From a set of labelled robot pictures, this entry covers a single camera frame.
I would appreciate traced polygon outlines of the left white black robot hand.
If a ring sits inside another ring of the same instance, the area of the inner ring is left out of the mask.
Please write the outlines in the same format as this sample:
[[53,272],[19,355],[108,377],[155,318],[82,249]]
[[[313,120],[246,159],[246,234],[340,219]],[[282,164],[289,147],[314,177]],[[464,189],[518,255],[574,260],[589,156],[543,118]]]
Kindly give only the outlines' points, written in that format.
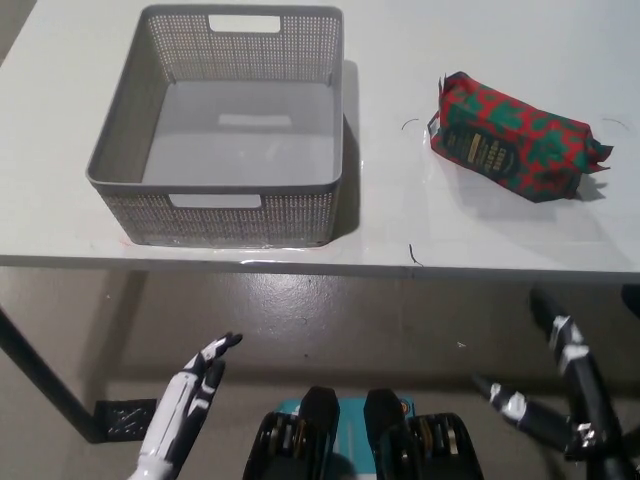
[[178,477],[224,375],[225,352],[243,339],[229,332],[196,353],[170,380],[149,424],[130,480]]

